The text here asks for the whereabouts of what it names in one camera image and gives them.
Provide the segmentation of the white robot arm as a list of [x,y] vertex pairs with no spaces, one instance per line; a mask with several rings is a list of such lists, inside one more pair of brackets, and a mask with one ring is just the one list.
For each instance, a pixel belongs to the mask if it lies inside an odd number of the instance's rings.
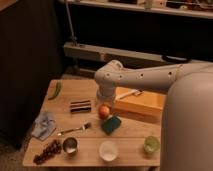
[[127,69],[112,60],[95,81],[102,102],[113,101],[118,87],[166,95],[160,171],[213,171],[213,62]]

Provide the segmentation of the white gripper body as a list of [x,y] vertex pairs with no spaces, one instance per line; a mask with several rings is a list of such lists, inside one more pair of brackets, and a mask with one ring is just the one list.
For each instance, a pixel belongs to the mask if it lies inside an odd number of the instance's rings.
[[96,93],[97,105],[106,105],[108,107],[113,107],[115,97],[115,88],[99,87]]

